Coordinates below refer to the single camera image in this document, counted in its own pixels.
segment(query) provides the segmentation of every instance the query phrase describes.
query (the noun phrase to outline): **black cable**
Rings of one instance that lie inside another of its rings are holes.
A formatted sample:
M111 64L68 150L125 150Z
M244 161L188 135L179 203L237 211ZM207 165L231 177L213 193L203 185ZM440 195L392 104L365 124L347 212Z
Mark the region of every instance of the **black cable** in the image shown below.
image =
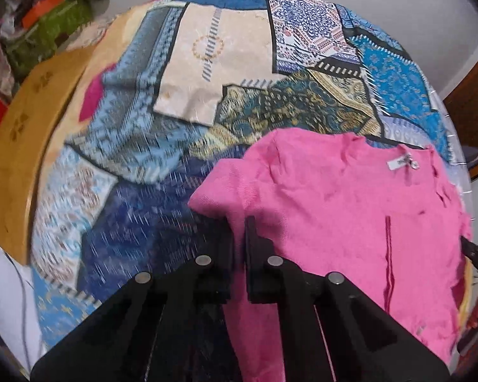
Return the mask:
M21 305L21 338L23 339L23 349L25 350L25 356L26 356L26 365L28 367L28 372L32 370L32 366L30 365L30 357L28 356L28 347L26 345L26 291L25 291L25 284L23 283L23 278L21 277L21 274L19 274L18 268L14 264L14 261L9 257L9 254L7 254L4 251L5 256L8 258L8 260L11 262L11 264L14 267L14 270L16 270L16 274L18 274L18 279L21 284L21 293L23 295L23 303Z

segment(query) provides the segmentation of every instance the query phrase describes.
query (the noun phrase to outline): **garment tag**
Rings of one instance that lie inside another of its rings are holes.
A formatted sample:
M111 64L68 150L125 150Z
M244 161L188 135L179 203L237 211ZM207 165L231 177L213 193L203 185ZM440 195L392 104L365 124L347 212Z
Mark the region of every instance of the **garment tag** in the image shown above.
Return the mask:
M388 161L388 168L394 171L401 168L411 162L411 156L409 154L402 155L400 158L396 158L392 161Z

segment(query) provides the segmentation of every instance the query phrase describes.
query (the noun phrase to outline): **paisley pattern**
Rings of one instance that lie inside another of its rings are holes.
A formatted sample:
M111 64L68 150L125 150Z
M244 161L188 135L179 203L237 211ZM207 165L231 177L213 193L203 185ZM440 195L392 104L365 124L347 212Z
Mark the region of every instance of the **paisley pattern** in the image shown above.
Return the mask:
M269 0L276 45L274 73L290 74L334 56L359 63L345 41L333 3L321 0Z
M32 277L43 342L50 349L96 310L96 305L47 282L35 268Z
M380 133L360 80L320 76L307 70L293 73L266 90L228 87L219 105L218 120L244 144L273 129L288 127L327 134Z
M365 36L352 37L350 41L358 48L385 111L422 128L442 158L450 161L447 130L440 113L430 105L419 68L414 62L379 47Z
M190 156L200 159L212 159L225 149L238 145L239 139L221 124L215 124L197 141L188 147Z
M37 204L32 258L42 272L76 288L82 234L92 228L117 181L66 146Z

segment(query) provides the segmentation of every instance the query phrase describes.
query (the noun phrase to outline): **pink garment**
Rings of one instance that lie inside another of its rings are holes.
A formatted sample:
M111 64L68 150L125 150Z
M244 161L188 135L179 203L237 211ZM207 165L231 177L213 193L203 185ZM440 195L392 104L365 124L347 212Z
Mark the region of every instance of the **pink garment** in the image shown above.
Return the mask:
M389 169L408 153L418 169ZM458 332L452 289L463 279L459 236L469 236L469 218L433 148L376 149L353 133L275 130L243 159L219 161L189 206L226 216L236 243L246 216L255 216L277 254L314 274L344 273L449 360ZM243 379L284 380L276 307L247 302L244 271L232 295L224 311Z
M97 107L99 102L103 97L105 88L103 87L103 74L113 70L115 68L115 63L106 67L101 73L92 79L89 87L85 91L85 97L83 98L82 109L80 109L80 115L78 117L78 122L84 121L85 119L90 119Z

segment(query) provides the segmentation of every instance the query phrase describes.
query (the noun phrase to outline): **bed sheet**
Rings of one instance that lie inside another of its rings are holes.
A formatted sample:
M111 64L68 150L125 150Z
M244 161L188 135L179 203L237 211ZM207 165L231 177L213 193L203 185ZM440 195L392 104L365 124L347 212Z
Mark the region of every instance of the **bed sheet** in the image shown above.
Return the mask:
M137 272L194 258L213 221L187 200L275 128L432 144L472 211L444 104L401 44L348 8L154 0L100 38L41 168L31 273L45 350ZM195 376L240 380L222 310L198 320Z

